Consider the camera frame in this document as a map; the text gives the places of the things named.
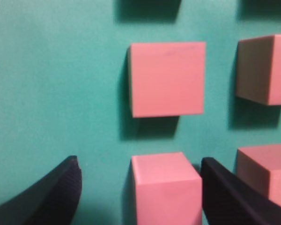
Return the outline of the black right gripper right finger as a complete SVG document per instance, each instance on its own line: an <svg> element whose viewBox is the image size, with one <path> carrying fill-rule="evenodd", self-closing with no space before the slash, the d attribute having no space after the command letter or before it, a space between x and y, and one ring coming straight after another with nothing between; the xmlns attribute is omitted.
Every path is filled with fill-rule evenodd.
<svg viewBox="0 0 281 225"><path fill-rule="evenodd" d="M281 225L281 206L268 200L213 157L201 161L202 205L211 225Z"/></svg>

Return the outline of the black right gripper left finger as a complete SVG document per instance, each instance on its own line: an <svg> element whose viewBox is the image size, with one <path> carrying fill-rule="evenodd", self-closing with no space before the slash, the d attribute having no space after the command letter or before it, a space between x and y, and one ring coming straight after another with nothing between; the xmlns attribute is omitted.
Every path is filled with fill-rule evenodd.
<svg viewBox="0 0 281 225"><path fill-rule="evenodd" d="M77 156L69 156L39 181L0 205L0 225L69 225L82 192Z"/></svg>

